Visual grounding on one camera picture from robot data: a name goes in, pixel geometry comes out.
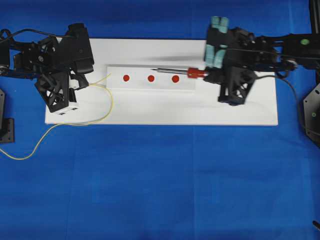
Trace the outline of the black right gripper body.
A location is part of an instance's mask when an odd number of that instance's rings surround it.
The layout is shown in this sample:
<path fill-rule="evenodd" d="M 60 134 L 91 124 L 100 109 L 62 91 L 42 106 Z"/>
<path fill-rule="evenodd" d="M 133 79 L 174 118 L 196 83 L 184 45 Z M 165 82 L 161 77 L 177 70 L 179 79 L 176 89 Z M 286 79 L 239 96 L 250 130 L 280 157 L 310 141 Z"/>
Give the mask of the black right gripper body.
<path fill-rule="evenodd" d="M 225 49 L 225 55 L 222 67 L 206 67 L 208 75 L 203 79 L 212 84 L 222 84 L 224 81 L 225 69 L 227 67 L 238 67 L 247 69 L 250 65 L 246 58 L 249 56 L 247 47 L 252 40 L 252 34 L 241 28 L 228 29 L 228 47 Z"/>

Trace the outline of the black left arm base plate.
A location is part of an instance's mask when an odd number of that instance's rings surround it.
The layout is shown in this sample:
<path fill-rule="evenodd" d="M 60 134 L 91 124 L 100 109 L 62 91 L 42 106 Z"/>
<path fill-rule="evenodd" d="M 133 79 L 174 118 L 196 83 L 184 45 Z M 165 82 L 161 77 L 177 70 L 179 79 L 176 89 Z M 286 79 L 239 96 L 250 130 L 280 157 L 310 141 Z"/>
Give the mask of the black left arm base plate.
<path fill-rule="evenodd" d="M 6 118 L 5 113 L 6 94 L 0 90 L 0 143 L 8 144 L 15 142 L 15 120 Z"/>

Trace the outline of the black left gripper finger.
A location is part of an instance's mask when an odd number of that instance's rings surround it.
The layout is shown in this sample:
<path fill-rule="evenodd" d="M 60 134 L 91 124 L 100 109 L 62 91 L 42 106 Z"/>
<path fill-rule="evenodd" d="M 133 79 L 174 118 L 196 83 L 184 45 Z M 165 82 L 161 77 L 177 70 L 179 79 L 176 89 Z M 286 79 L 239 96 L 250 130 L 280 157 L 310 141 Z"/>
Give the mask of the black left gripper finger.
<path fill-rule="evenodd" d="M 34 84 L 50 113 L 67 108 L 70 103 L 77 103 L 75 90 L 70 88 L 69 81 L 67 72 L 57 72 L 42 74 Z"/>
<path fill-rule="evenodd" d="M 70 24 L 66 35 L 68 37 L 64 37 L 59 43 L 59 62 L 69 66 L 77 74 L 92 73 L 94 57 L 85 25 Z"/>

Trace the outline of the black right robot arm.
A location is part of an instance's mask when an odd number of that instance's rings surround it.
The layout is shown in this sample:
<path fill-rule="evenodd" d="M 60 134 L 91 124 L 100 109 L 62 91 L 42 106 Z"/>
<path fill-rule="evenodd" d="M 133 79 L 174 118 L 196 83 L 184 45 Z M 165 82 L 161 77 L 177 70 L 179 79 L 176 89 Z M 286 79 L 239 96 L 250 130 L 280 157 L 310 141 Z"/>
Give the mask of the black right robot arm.
<path fill-rule="evenodd" d="M 218 101 L 231 106 L 243 105 L 257 72 L 271 73 L 284 80 L 298 66 L 320 71 L 319 34 L 255 36 L 235 27 L 229 19 L 213 16 L 206 35 L 204 81 L 220 86 Z"/>

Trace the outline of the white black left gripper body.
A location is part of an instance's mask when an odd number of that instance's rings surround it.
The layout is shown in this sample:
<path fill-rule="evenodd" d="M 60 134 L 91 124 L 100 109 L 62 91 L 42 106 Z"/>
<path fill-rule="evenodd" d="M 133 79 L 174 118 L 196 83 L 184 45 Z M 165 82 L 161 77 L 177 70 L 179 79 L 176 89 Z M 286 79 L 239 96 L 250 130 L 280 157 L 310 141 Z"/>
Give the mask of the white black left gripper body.
<path fill-rule="evenodd" d="M 59 72 L 66 72 L 69 74 L 69 87 L 76 91 L 84 89 L 88 86 L 88 81 L 86 79 L 85 74 L 79 74 L 73 71 L 71 67 L 68 65 L 63 65 L 60 63 L 60 41 L 57 40 L 56 37 L 47 37 L 46 39 L 39 42 L 40 46 L 45 50 L 49 57 L 49 65 L 43 71 L 41 75 L 49 75 L 55 74 Z M 56 111 L 58 115 L 64 115 L 69 110 L 76 110 L 78 109 L 78 103 L 70 103 L 68 107 Z"/>

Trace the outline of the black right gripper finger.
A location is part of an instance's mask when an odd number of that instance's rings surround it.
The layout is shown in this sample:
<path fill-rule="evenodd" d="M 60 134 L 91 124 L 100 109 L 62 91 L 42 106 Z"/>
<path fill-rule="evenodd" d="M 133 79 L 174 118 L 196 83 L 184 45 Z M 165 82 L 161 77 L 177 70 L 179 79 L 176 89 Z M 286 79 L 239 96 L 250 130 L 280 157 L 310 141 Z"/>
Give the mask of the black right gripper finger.
<path fill-rule="evenodd" d="M 252 70 L 235 66 L 227 67 L 220 85 L 218 102 L 230 106 L 244 105 L 258 76 Z"/>
<path fill-rule="evenodd" d="M 208 68 L 221 68 L 228 47 L 229 19 L 212 16 L 207 30 L 204 62 Z"/>

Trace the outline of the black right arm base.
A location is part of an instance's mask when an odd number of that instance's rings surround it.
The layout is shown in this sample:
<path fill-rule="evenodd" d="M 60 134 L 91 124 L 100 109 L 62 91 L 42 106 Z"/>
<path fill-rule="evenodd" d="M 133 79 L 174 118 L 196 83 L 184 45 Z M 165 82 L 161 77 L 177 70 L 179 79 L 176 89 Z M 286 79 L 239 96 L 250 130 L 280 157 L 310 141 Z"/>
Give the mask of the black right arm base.
<path fill-rule="evenodd" d="M 320 147 L 320 84 L 303 100 L 305 133 Z"/>

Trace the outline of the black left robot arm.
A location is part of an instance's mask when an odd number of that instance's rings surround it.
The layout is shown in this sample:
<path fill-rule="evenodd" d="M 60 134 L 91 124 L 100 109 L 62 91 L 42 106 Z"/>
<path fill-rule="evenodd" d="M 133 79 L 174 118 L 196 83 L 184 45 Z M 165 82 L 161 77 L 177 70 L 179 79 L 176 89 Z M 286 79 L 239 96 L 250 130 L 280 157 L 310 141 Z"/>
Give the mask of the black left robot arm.
<path fill-rule="evenodd" d="M 44 32 L 38 42 L 20 42 L 8 29 L 0 31 L 0 74 L 17 79 L 36 79 L 35 88 L 51 113 L 76 102 L 76 90 L 89 86 L 86 74 L 94 71 L 88 30 L 83 23 L 68 26 L 64 35 Z"/>

